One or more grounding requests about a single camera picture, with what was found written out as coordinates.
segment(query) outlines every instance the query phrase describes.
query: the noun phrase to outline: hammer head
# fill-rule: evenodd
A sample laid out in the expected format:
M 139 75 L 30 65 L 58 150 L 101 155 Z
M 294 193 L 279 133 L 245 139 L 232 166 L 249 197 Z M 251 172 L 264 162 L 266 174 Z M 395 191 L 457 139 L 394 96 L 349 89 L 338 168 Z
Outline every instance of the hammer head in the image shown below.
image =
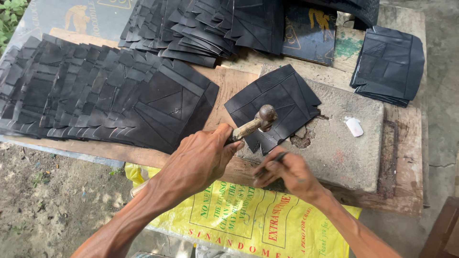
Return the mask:
M 264 105 L 255 115 L 255 118 L 259 118 L 261 120 L 261 126 L 259 130 L 262 132 L 267 132 L 271 130 L 274 121 L 277 119 L 276 109 L 274 109 L 272 105 Z

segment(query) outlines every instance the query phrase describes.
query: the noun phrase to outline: white chalk piece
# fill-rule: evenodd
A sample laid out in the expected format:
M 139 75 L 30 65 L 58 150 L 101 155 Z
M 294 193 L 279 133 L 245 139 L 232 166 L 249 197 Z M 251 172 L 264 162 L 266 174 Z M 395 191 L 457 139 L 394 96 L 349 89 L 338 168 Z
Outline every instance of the white chalk piece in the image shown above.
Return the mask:
M 352 135 L 354 137 L 359 137 L 364 134 L 364 131 L 362 130 L 362 127 L 360 126 L 360 121 L 355 118 L 351 118 L 346 121 L 346 125 L 351 130 Z

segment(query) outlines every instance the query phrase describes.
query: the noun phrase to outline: hand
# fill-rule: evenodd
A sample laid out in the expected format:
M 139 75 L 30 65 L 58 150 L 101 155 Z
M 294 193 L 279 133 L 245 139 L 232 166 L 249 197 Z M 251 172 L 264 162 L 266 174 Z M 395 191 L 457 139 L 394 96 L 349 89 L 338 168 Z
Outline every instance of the hand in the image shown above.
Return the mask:
M 224 123 L 216 130 L 185 137 L 159 173 L 161 184 L 174 188 L 181 194 L 180 199 L 209 187 L 223 176 L 228 162 L 244 146 L 242 141 L 224 146 L 232 130 Z
M 255 187 L 265 187 L 282 177 L 290 193 L 314 205 L 328 190 L 317 181 L 300 155 L 287 153 L 282 162 L 273 161 L 277 154 L 283 151 L 285 149 L 278 146 L 266 156 L 252 175 L 254 176 L 263 167 L 266 168 L 267 172 L 255 179 L 253 185 Z

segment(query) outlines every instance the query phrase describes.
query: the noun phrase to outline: green paint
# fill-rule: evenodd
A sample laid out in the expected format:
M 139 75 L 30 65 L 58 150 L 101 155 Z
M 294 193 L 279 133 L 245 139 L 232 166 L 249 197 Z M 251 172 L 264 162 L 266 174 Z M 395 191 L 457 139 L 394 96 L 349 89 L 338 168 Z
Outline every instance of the green paint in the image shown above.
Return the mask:
M 341 32 L 340 37 L 335 39 L 335 56 L 334 58 L 345 56 L 350 58 L 352 55 L 357 55 L 362 48 L 363 40 L 355 40 L 351 37 L 346 37 L 346 33 Z

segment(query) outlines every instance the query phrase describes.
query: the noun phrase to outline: dirt ground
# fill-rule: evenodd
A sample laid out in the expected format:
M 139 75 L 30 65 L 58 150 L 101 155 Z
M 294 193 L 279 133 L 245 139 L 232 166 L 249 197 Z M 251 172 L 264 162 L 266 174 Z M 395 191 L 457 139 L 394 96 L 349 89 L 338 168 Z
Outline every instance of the dirt ground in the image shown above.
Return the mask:
M 0 256 L 69 257 L 131 199 L 124 172 L 110 172 L 109 166 L 0 142 Z M 38 174 L 44 176 L 34 188 Z

